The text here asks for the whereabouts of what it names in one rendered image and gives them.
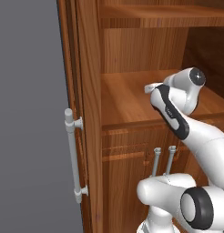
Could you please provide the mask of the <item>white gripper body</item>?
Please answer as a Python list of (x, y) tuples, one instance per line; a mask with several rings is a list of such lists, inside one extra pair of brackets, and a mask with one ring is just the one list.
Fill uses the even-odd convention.
[(156, 87), (160, 86), (160, 83), (152, 83), (144, 87), (145, 93), (150, 94)]

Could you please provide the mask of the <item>wooden cabinet with shelves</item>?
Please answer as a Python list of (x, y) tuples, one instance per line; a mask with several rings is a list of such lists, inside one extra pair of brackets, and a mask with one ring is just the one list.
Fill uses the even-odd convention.
[(207, 83), (193, 118), (224, 117), (224, 0), (100, 0), (100, 16), (102, 134), (166, 127), (162, 175), (170, 129), (144, 87), (195, 66)]

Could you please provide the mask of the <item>wooden cabinet door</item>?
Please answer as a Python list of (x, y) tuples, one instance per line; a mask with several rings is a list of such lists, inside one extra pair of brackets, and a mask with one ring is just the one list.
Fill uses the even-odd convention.
[(103, 233), (101, 71), (98, 0), (56, 0), (68, 107), (83, 127), (74, 132), (83, 233)]

